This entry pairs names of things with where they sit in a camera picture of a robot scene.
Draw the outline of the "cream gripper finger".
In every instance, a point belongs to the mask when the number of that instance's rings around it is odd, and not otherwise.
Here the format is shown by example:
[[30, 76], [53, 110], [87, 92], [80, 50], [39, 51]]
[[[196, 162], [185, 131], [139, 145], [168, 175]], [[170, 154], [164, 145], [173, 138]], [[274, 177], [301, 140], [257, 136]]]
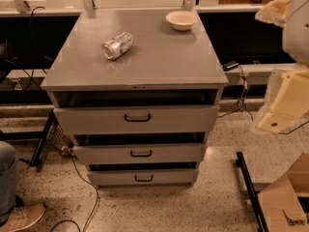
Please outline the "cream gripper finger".
[[255, 19], [264, 23], [283, 27], [287, 12], [294, 0], [272, 0], [255, 14]]
[[265, 104], [256, 117], [258, 131], [279, 133], [309, 111], [309, 70], [271, 74]]

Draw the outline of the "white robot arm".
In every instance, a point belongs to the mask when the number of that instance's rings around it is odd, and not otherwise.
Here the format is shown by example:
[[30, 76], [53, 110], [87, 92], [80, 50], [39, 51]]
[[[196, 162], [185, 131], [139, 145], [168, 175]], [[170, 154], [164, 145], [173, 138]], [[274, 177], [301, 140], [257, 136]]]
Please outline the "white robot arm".
[[309, 111], [309, 0], [272, 0], [255, 19], [282, 28], [282, 48], [295, 64], [274, 70], [253, 129], [280, 133]]

